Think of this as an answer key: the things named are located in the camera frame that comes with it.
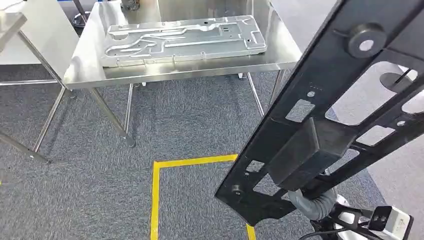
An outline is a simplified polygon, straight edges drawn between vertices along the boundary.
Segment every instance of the black plastic bracket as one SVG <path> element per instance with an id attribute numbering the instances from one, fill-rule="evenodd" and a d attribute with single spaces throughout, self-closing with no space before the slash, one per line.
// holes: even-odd
<path id="1" fill-rule="evenodd" d="M 423 9 L 424 0 L 337 1 L 215 197 L 251 226 L 279 219 L 295 209 L 281 198 L 287 190 L 301 189 L 313 199 L 423 134 L 424 114 L 402 110 L 424 90 Z M 418 77 L 358 125 L 327 119 L 327 110 L 370 66 L 382 61 L 414 69 Z M 314 105 L 306 118 L 286 118 L 304 99 Z M 377 125 L 394 132 L 375 145 L 356 141 Z M 347 148 L 359 155 L 330 175 L 321 174 Z M 246 174 L 253 160 L 263 167 Z M 267 174 L 281 186 L 272 196 L 253 190 Z"/>

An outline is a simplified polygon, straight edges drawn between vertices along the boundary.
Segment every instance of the cable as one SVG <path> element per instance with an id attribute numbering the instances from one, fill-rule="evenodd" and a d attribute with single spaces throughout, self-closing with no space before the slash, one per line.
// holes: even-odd
<path id="1" fill-rule="evenodd" d="M 344 232 L 344 231 L 347 231 L 347 230 L 348 230 L 347 228 L 340 228 L 340 229 L 330 230 L 330 231 L 311 232 L 311 233 L 308 233 L 308 234 L 302 236 L 301 238 L 299 238 L 299 240 L 305 240 L 305 239 L 308 239 L 310 237 L 324 235 L 324 234 L 336 234 L 336 233 Z"/>
<path id="2" fill-rule="evenodd" d="M 18 5 L 18 4 L 22 3 L 23 1 L 24 1 L 24 0 L 20 0 L 20 1 L 14 2 L 14 3 L 10 4 L 10 5 L 9 5 L 9 6 L 7 6 L 7 7 L 1 8 L 1 9 L 0 9 L 0 11 L 4 11 L 4 10 L 6 10 L 6 9 L 10 8 L 10 7 L 13 7 L 13 6 L 15 6 L 15 5 Z"/>

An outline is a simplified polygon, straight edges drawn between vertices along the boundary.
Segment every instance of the black cable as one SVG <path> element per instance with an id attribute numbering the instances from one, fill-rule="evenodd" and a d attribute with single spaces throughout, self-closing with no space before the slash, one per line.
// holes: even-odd
<path id="1" fill-rule="evenodd" d="M 347 231 L 347 230 L 348 230 L 347 228 L 340 228 L 340 229 L 330 230 L 330 231 L 311 232 L 311 233 L 308 233 L 308 234 L 302 236 L 301 238 L 299 238 L 299 240 L 305 240 L 305 239 L 308 239 L 310 237 L 324 235 L 324 234 L 336 234 L 336 233 L 344 232 L 344 231 Z"/>

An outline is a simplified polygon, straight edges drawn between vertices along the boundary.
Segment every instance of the metal rod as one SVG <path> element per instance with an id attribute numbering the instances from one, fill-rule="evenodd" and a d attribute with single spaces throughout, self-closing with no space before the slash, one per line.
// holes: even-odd
<path id="1" fill-rule="evenodd" d="M 88 18 L 87 18 L 87 15 L 86 15 L 86 11 L 84 11 L 84 8 L 80 3 L 80 0 L 73 0 L 73 3 L 75 4 L 76 9 L 78 9 L 78 12 L 81 14 L 82 20 L 86 24 L 87 21 L 88 21 Z"/>
<path id="2" fill-rule="evenodd" d="M 109 118 L 109 120 L 112 122 L 113 125 L 115 125 L 118 134 L 122 136 L 127 144 L 133 148 L 136 146 L 136 141 L 132 137 L 130 137 L 127 132 L 125 132 L 125 129 L 122 127 L 121 123 L 119 122 L 118 118 L 114 115 L 114 113 L 111 111 L 111 109 L 106 104 L 105 100 L 102 98 L 100 93 L 95 88 L 89 88 L 89 91 L 91 92 L 91 95 L 94 97 L 94 100 L 96 101 L 97 105 L 100 107 L 100 109 L 106 114 L 106 116 Z"/>
<path id="3" fill-rule="evenodd" d="M 44 68 L 51 74 L 51 76 L 60 84 L 62 87 L 66 88 L 66 86 L 62 83 L 62 78 L 55 72 L 52 66 L 47 62 L 47 60 L 41 55 L 41 53 L 37 50 L 37 48 L 31 43 L 31 41 L 27 38 L 27 36 L 22 32 L 22 30 L 17 32 L 17 35 L 20 39 L 25 43 L 25 45 L 31 50 L 31 52 L 37 57 L 40 63 L 44 66 Z"/>
<path id="4" fill-rule="evenodd" d="M 276 100 L 278 94 L 280 93 L 280 88 L 281 88 L 281 82 L 283 81 L 283 78 L 285 76 L 285 72 L 286 70 L 279 70 L 277 73 L 277 77 L 275 78 L 275 84 L 274 87 L 272 88 L 272 93 L 271 93 L 271 99 L 269 101 L 269 105 L 273 104 L 273 102 Z"/>
<path id="5" fill-rule="evenodd" d="M 410 71 L 412 70 L 412 68 L 409 68 L 408 70 L 406 70 L 394 83 L 393 85 L 398 84 L 402 79 L 404 79 L 404 77 L 406 77 L 406 75 L 408 75 L 410 73 Z"/>
<path id="6" fill-rule="evenodd" d="M 1 86 L 32 85 L 32 84 L 55 84 L 58 81 L 50 80 L 22 80 L 22 81 L 0 81 Z"/>
<path id="7" fill-rule="evenodd" d="M 38 152 L 40 150 L 41 143 L 43 142 L 44 137 L 46 136 L 47 131 L 49 130 L 50 123 L 52 123 L 53 117 L 55 116 L 56 111 L 58 110 L 59 104 L 61 103 L 65 91 L 66 88 L 64 87 L 60 89 L 60 92 L 57 95 L 56 100 L 54 101 L 54 104 L 50 109 L 50 112 L 48 113 L 47 120 L 45 121 L 44 126 L 42 126 L 41 132 L 37 138 L 37 141 L 35 142 L 34 148 L 32 149 L 34 152 Z"/>
<path id="8" fill-rule="evenodd" d="M 125 132 L 127 134 L 128 134 L 128 128 L 130 127 L 131 102 L 133 101 L 133 90 L 134 90 L 134 84 L 131 83 L 129 85 L 128 100 L 126 102 L 125 122 L 123 124 L 123 128 L 125 129 Z"/>
<path id="9" fill-rule="evenodd" d="M 246 73 L 247 79 L 249 80 L 250 87 L 253 92 L 254 100 L 256 101 L 257 108 L 259 109 L 260 116 L 264 116 L 264 109 L 262 108 L 261 101 L 259 101 L 258 94 L 256 93 L 255 85 L 253 84 L 252 75 L 250 72 Z"/>
<path id="10" fill-rule="evenodd" d="M 12 145 L 15 149 L 23 152 L 24 154 L 27 154 L 29 157 L 31 157 L 32 159 L 38 160 L 38 161 L 42 161 L 46 164 L 50 163 L 49 160 L 47 160 L 45 157 L 41 156 L 40 154 L 28 149 L 26 146 L 22 145 L 21 143 L 19 143 L 18 141 L 16 141 L 15 139 L 11 138 L 10 136 L 4 134 L 3 132 L 0 131 L 0 140 L 2 140 L 3 142 Z"/>

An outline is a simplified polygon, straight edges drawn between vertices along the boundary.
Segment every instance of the white device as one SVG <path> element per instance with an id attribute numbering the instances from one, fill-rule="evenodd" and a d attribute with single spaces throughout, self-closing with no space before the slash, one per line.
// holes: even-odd
<path id="1" fill-rule="evenodd" d="M 369 221 L 368 229 L 384 240 L 405 240 L 414 218 L 394 206 L 378 206 Z"/>

